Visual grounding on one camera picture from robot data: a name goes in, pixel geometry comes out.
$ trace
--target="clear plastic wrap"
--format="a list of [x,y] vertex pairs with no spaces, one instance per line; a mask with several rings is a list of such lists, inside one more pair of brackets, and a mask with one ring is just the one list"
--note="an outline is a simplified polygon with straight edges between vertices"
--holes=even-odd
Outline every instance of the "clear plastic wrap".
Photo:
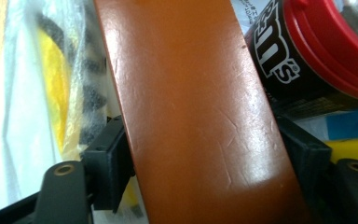
[[92,1],[8,1],[0,73],[0,208],[106,124],[108,83]]

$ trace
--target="yellow fabric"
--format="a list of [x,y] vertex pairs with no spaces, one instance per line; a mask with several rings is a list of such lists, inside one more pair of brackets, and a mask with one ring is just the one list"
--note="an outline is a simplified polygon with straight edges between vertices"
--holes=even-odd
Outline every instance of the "yellow fabric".
[[358,139],[326,142],[333,149],[331,162],[337,164],[341,159],[358,160]]
[[60,153],[63,152],[68,115],[70,66],[60,48],[43,30],[38,30],[48,112]]

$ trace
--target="red cap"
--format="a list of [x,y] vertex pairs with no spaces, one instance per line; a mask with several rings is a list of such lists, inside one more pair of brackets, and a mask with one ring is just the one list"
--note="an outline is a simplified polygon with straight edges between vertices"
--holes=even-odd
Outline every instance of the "red cap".
[[303,59],[330,85],[358,98],[358,35],[334,1],[283,2],[288,32]]

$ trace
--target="blue surface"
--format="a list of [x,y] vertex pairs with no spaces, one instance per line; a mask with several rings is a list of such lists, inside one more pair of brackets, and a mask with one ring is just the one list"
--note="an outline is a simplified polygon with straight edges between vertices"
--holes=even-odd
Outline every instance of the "blue surface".
[[328,135],[331,140],[358,138],[358,110],[326,118]]

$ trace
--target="leather surface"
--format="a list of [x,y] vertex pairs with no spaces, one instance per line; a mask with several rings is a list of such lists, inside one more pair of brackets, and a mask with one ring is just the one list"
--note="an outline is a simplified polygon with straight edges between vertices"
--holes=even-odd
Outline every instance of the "leather surface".
[[230,2],[95,3],[149,221],[305,221]]

